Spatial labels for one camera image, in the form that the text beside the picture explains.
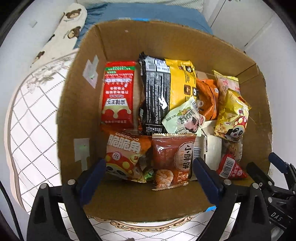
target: cardboard box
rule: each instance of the cardboard box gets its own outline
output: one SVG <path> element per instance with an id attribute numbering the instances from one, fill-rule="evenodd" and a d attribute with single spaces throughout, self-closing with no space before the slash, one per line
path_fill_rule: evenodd
<path id="1" fill-rule="evenodd" d="M 74 139 L 90 138 L 88 167 L 99 156 L 104 157 L 106 139 L 99 132 L 99 125 L 106 62 L 137 61 L 142 51 L 154 57 L 191 60 L 196 70 L 205 73 L 215 69 L 225 75 L 237 76 L 242 96 L 253 107 L 244 134 L 240 164 L 245 168 L 253 161 L 268 172 L 271 118 L 265 80 L 256 63 L 230 44 L 189 27 L 157 21 L 117 20 L 92 27 L 68 72 L 57 120 L 63 183 L 77 178 L 82 172 L 81 163 L 74 161 Z M 94 89 L 82 75 L 87 61 L 93 61 L 95 55 L 99 64 Z M 235 183 L 250 185 L 252 180 L 248 178 Z M 179 218 L 204 211 L 211 205 L 196 181 L 185 187 L 157 192 L 151 187 L 149 183 L 120 181 L 106 175 L 84 210 L 89 216 L 139 222 Z"/>

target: silver bolt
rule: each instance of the silver bolt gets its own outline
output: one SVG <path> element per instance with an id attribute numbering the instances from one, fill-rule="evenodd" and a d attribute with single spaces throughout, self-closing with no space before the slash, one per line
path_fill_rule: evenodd
<path id="1" fill-rule="evenodd" d="M 44 188 L 46 188 L 46 186 L 47 186 L 47 184 L 46 183 L 43 183 L 43 184 L 40 185 L 40 188 L 41 189 L 44 189 Z"/>
<path id="2" fill-rule="evenodd" d="M 224 184 L 225 184 L 225 185 L 231 185 L 231 181 L 230 181 L 229 179 L 225 179 L 225 180 L 224 180 Z"/>
<path id="3" fill-rule="evenodd" d="M 70 179 L 70 180 L 68 181 L 68 185 L 73 185 L 73 184 L 75 184 L 75 180 L 74 180 L 74 179 Z"/>
<path id="4" fill-rule="evenodd" d="M 257 183 L 253 183 L 252 186 L 253 186 L 253 188 L 255 188 L 255 189 L 258 189 L 258 188 L 259 188 L 259 185 L 258 185 Z"/>

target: cabinet door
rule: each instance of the cabinet door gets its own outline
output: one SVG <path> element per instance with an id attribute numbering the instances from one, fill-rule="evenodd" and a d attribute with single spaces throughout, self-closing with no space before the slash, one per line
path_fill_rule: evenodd
<path id="1" fill-rule="evenodd" d="M 262 0 L 226 0 L 212 30 L 218 38 L 244 49 L 273 14 Z"/>

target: blue blanket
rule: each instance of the blue blanket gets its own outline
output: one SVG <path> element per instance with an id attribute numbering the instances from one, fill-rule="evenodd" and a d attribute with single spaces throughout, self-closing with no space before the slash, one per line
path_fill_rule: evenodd
<path id="1" fill-rule="evenodd" d="M 205 17 L 199 11 L 181 6 L 143 3 L 108 3 L 94 4 L 86 10 L 87 18 L 75 47 L 79 47 L 84 34 L 92 25 L 119 18 L 130 18 L 140 21 L 160 20 L 187 25 L 206 33 L 213 34 Z"/>

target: black and yellow package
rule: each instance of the black and yellow package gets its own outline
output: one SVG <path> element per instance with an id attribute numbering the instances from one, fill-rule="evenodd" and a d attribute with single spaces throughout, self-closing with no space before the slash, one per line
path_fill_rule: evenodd
<path id="1" fill-rule="evenodd" d="M 146 135 L 166 133 L 162 120 L 167 113 L 196 96 L 196 74 L 191 61 L 139 56 L 145 100 L 139 110 Z"/>

